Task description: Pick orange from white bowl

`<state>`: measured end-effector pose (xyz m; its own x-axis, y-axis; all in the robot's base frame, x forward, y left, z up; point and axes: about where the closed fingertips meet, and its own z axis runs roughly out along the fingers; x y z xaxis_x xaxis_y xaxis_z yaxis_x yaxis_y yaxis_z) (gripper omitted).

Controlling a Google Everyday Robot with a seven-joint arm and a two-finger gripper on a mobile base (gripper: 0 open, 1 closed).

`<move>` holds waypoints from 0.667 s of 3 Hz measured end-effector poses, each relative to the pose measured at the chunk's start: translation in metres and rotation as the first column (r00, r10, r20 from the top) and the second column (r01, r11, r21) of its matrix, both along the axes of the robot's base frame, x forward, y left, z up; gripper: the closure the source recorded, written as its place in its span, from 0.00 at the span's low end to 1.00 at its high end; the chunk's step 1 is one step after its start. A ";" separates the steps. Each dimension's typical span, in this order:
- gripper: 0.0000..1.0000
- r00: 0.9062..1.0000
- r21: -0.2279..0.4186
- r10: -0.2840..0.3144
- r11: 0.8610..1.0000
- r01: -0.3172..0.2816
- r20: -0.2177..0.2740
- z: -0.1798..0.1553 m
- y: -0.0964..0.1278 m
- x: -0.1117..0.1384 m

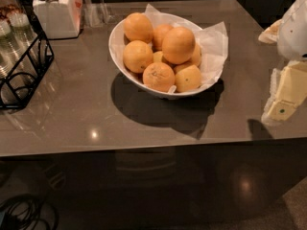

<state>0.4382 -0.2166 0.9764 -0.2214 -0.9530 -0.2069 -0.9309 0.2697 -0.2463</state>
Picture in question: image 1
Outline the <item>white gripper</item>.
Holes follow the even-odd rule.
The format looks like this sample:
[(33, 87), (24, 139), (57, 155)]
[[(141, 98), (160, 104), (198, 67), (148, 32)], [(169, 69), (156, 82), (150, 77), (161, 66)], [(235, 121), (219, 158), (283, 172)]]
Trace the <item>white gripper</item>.
[(258, 40), (277, 42), (279, 54), (290, 60), (282, 70), (272, 70), (270, 97), (261, 117), (263, 124), (276, 126), (287, 121), (307, 99), (307, 0), (295, 0)]

